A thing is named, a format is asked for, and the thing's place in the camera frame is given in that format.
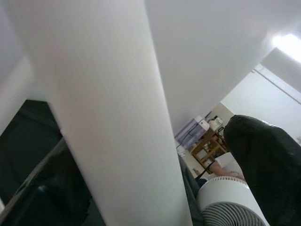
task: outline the white appliance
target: white appliance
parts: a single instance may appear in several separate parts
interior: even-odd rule
[[[198,192],[206,226],[269,226],[247,183],[216,177]]]

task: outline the black garbage bag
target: black garbage bag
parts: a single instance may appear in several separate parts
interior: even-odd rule
[[[300,226],[301,147],[283,129],[242,115],[224,137],[270,225]]]

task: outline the person's arm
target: person's arm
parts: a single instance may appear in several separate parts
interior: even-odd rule
[[[217,176],[233,176],[232,173],[229,173],[227,170],[223,169],[217,161],[211,165],[210,171]]]
[[[238,173],[230,173],[227,170],[223,169],[217,161],[215,161],[209,169],[217,176],[230,176],[230,177],[239,178],[241,180],[245,180],[244,177],[242,177]]]

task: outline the wooden shelf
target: wooden shelf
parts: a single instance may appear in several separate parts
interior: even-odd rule
[[[196,146],[194,146],[191,150],[190,153],[193,155],[193,157],[202,165],[202,167],[205,169],[207,165],[205,165],[205,162],[207,160],[210,161],[215,161],[216,155],[220,156],[224,153],[227,153],[226,146],[223,144],[220,144],[218,142],[218,139],[222,140],[222,137],[218,136],[215,134],[212,130],[209,130],[205,136],[203,137],[202,140],[200,140]],[[210,146],[207,150],[204,148],[205,145]],[[201,159],[197,156],[197,154],[201,151],[205,151],[207,154],[202,157]]]

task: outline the fan grille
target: fan grille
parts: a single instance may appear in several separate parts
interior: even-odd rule
[[[241,179],[235,178],[235,177],[230,177],[230,176],[215,177],[215,178],[210,179],[209,181],[219,181],[219,180],[232,180],[232,181],[237,181],[237,182],[243,183],[245,185],[248,185],[244,180],[241,180]]]
[[[203,210],[206,226],[264,226],[250,210],[233,203],[217,203]]]

